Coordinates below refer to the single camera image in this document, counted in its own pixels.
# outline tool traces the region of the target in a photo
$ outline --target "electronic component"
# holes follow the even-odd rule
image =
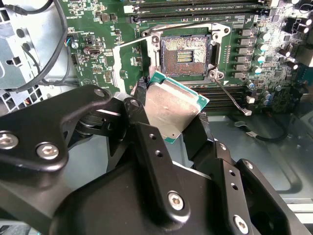
[[[238,44],[241,46],[248,46],[250,42],[250,38],[241,38],[238,40]]]
[[[103,68],[102,67],[93,67],[92,72],[94,72],[94,73],[103,72]]]
[[[262,55],[256,55],[256,56],[254,57],[254,60],[255,60],[256,62],[258,62],[258,63],[263,63],[263,62],[265,61],[265,57],[262,56]]]
[[[91,56],[98,56],[104,51],[103,46],[85,47],[84,53]]]
[[[288,61],[287,63],[286,63],[286,65],[289,67],[289,68],[291,68],[292,70],[296,70],[296,69],[298,69],[298,65],[297,64],[295,64],[294,62],[291,62],[291,61]]]
[[[271,62],[273,61],[273,56],[268,55],[265,59],[266,62]]]
[[[300,63],[308,67],[313,67],[313,50],[312,49],[309,49],[305,46],[299,46],[295,58]]]
[[[279,16],[278,15],[273,16],[272,22],[275,23],[275,22],[278,22],[278,21],[279,21]]]
[[[266,100],[270,100],[272,95],[268,91],[266,91],[266,92],[263,93],[263,97]]]
[[[267,5],[270,7],[278,7],[279,0],[267,0]]]
[[[269,41],[271,38],[271,35],[269,33],[263,32],[260,34],[260,39],[263,41]]]
[[[285,49],[280,49],[278,51],[279,54],[285,56],[285,57],[289,57],[290,56],[290,52],[289,51],[286,51]]]
[[[245,65],[237,64],[237,65],[235,65],[235,70],[243,71],[243,70],[245,70]]]
[[[246,102],[247,102],[248,104],[254,104],[255,98],[250,97],[250,96],[246,96]]]
[[[110,19],[111,21],[117,21],[117,15],[115,15],[114,13],[110,14]]]
[[[102,22],[108,22],[110,20],[110,17],[108,14],[101,14],[101,21]]]
[[[285,37],[284,37],[284,41],[285,42],[288,42],[290,40],[290,35],[286,35]]]
[[[72,57],[73,64],[75,65],[79,64],[79,58],[78,58],[77,53],[72,54],[71,57]]]
[[[105,80],[106,80],[106,82],[111,82],[111,72],[110,71],[104,71],[104,77],[105,77]]]
[[[244,63],[246,61],[246,57],[245,56],[237,56],[236,61],[238,63]]]
[[[242,55],[242,54],[245,55],[248,52],[248,48],[247,47],[239,47],[239,48],[237,48],[237,52],[240,55]]]
[[[250,28],[245,28],[240,30],[240,35],[247,37],[251,35],[251,29]]]
[[[161,37],[162,72],[169,76],[207,73],[209,35]]]
[[[243,72],[233,72],[234,78],[242,79],[245,77],[245,74]]]
[[[297,32],[307,33],[309,28],[305,24],[301,24],[301,21],[301,18],[287,18],[284,31],[290,34],[296,34]]]
[[[93,45],[96,41],[96,37],[94,35],[85,36],[84,40],[85,40],[87,45]]]
[[[249,80],[249,81],[246,82],[246,86],[247,86],[248,88],[250,88],[250,89],[253,89],[253,88],[254,88],[254,83],[251,82],[251,80]]]
[[[262,51],[262,52],[267,51],[267,50],[268,50],[268,44],[260,43],[260,44],[257,46],[257,48],[258,48],[260,51]]]
[[[281,75],[282,75],[282,72],[277,71],[277,72],[275,72],[274,77],[280,77]]]
[[[255,74],[261,74],[262,69],[259,66],[254,66],[252,68],[252,72],[254,72]]]

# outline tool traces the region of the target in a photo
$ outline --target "green circuit board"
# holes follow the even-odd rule
[[[176,26],[162,31],[158,44],[162,48],[159,49],[156,59],[158,67],[155,70],[164,72],[165,68],[171,68],[173,66],[170,65],[175,63],[176,72],[172,72],[174,75],[171,77],[180,82],[187,81],[188,87],[208,94],[212,101],[211,107],[206,109],[208,112],[234,110],[224,94],[215,92],[217,85],[212,79],[205,82],[204,77],[210,76],[210,69],[216,68],[223,74],[219,81],[235,93],[241,93],[248,82],[253,84],[248,89],[248,94],[255,98],[255,103],[249,106],[253,111],[259,112],[266,106],[271,106],[278,113],[290,110],[290,89],[297,81],[298,70],[290,68],[287,62],[296,63],[293,58],[297,48],[305,43],[307,37],[306,33],[284,31],[288,17],[307,17],[300,14],[295,5],[282,0],[274,7],[257,0],[62,0],[61,4],[69,26],[67,44],[72,47],[72,58],[81,85],[94,84],[112,93],[122,91],[130,94],[141,77],[151,76],[151,58],[148,56],[151,45],[146,40],[123,45],[142,39],[144,31],[159,25],[193,23],[200,26]],[[214,33],[209,27],[201,27],[203,23],[229,27],[229,32],[223,36],[218,47],[212,43]],[[269,38],[262,39],[262,33],[267,33]],[[200,64],[201,59],[197,56],[202,53],[199,40],[203,38],[211,43],[207,46],[205,62]],[[182,41],[185,49],[179,49],[178,54],[171,52],[167,58],[165,51],[171,49],[168,50],[165,44],[182,48]],[[123,81],[123,89],[114,83],[116,62],[113,49],[117,46],[121,46],[119,78]],[[289,58],[278,53],[282,48],[290,51]],[[258,55],[264,60],[261,63],[256,59]],[[238,58],[243,56],[245,58],[239,62]],[[177,74],[181,68],[186,68],[184,66],[192,72]],[[281,91],[277,91],[278,86],[282,88]],[[243,105],[247,89],[244,92],[238,96]],[[267,103],[264,101],[265,92],[271,94]]]

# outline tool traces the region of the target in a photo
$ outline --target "metal sheet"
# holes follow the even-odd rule
[[[154,83],[147,89],[145,111],[152,126],[165,139],[176,139],[200,112],[198,97],[168,80]]]

